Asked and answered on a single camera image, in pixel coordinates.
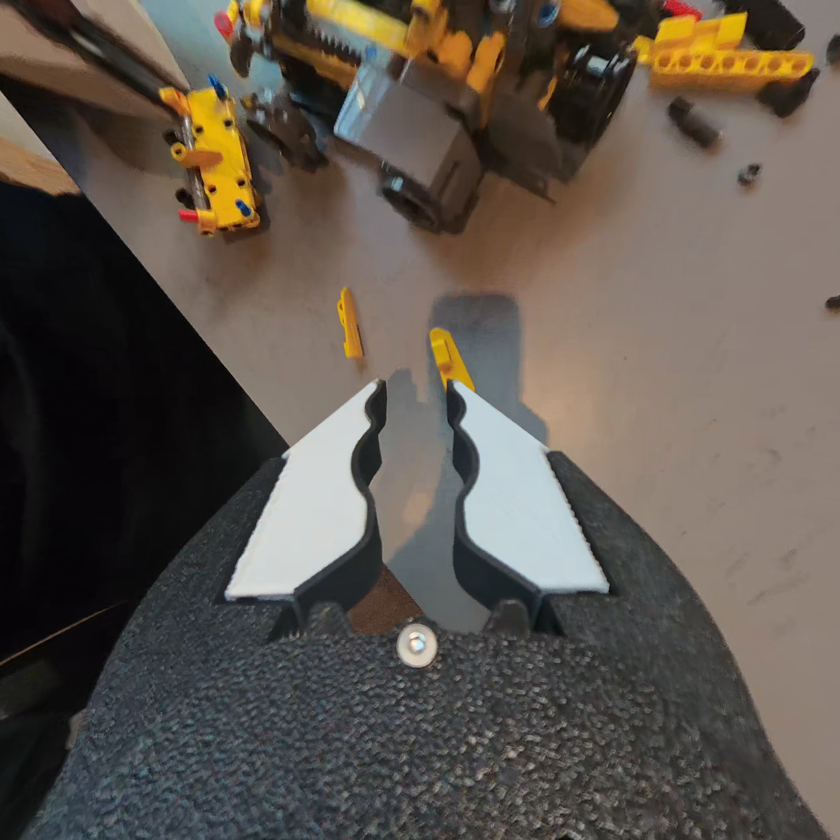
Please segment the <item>person's dark clothing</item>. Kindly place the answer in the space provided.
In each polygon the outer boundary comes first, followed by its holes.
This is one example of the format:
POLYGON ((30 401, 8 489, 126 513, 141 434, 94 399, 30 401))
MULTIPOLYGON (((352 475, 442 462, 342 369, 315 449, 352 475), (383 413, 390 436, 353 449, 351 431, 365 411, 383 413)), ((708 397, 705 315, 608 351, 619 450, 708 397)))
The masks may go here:
POLYGON ((141 598, 288 444, 86 197, 1 197, 6 657, 141 598))

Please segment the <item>small yellow brick assembly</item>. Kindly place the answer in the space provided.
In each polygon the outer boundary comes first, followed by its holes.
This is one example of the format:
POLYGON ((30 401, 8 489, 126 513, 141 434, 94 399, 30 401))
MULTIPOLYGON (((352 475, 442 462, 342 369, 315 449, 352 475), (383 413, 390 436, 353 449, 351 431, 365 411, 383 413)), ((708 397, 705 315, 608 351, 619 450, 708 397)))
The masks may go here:
POLYGON ((215 75, 208 82, 188 92, 162 87, 158 97, 176 116, 168 143, 186 176, 186 187, 177 195, 182 205, 178 216, 210 238, 258 228, 262 200, 235 100, 215 75))

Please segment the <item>yellow holed beam brick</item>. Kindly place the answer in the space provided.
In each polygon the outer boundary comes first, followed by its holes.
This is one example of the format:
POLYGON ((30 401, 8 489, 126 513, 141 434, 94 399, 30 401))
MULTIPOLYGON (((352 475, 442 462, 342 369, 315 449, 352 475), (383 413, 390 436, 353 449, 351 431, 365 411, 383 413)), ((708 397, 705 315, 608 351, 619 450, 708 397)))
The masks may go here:
POLYGON ((756 92, 790 86, 816 68, 813 53, 797 48, 803 37, 779 5, 734 3, 719 17, 666 17, 655 37, 637 38, 634 47, 653 86, 756 92))

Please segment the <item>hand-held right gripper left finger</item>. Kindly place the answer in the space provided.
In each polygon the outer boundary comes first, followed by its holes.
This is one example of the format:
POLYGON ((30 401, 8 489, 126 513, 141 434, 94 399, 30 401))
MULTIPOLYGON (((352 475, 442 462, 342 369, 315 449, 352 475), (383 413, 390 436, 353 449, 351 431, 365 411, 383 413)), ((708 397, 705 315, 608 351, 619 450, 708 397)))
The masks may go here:
POLYGON ((371 483, 386 416, 386 383, 376 379, 282 456, 227 602, 354 607, 371 592, 384 566, 371 483))

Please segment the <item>yellow brick vehicle model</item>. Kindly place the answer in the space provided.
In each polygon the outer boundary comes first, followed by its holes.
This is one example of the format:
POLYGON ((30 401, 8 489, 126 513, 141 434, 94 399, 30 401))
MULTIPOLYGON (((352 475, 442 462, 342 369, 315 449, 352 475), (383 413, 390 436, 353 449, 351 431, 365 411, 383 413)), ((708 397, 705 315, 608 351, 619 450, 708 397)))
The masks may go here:
POLYGON ((380 166, 409 224, 463 229, 488 172, 550 198, 574 179, 632 79, 616 2, 227 2, 214 16, 234 71, 285 87, 242 101, 296 167, 323 159, 313 116, 380 166))

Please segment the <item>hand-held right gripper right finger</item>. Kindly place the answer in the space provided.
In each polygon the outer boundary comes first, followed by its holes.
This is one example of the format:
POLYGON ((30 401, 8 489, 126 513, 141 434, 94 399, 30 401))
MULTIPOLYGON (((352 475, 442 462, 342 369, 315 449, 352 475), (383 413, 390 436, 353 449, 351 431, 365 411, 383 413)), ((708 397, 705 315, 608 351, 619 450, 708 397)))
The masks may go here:
POLYGON ((447 420, 462 487, 455 502, 453 567, 483 606, 550 595, 607 595, 610 584, 538 439, 449 381, 447 420))

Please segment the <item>yellow curved panel brick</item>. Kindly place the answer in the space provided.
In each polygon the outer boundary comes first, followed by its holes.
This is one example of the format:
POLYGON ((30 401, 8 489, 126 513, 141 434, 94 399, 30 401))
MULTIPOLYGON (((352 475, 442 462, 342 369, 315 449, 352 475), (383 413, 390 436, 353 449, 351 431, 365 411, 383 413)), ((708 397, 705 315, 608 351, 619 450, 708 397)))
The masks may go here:
POLYGON ((450 382, 459 382, 474 392, 476 386, 452 334, 446 329, 434 327, 429 331, 428 338, 444 391, 447 391, 450 382))

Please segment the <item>small yellow connector piece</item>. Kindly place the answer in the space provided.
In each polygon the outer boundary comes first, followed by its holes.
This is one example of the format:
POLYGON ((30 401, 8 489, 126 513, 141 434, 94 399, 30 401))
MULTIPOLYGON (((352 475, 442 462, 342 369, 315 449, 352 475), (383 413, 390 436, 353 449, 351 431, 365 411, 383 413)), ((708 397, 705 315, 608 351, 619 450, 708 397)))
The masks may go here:
POLYGON ((364 348, 358 323, 354 295, 349 287, 343 287, 337 302, 340 325, 343 330, 343 351, 347 359, 362 360, 364 348))

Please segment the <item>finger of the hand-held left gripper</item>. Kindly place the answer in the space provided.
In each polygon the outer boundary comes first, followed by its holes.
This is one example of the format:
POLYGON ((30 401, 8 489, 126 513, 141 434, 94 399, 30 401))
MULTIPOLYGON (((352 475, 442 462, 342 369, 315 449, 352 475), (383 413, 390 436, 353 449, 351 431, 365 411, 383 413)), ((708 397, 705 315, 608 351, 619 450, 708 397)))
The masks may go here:
POLYGON ((163 124, 165 110, 42 36, 24 19, 1 21, 1 75, 124 117, 163 124))
POLYGON ((161 33, 134 1, 72 1, 78 68, 69 98, 106 111, 167 111, 160 90, 190 84, 161 33))

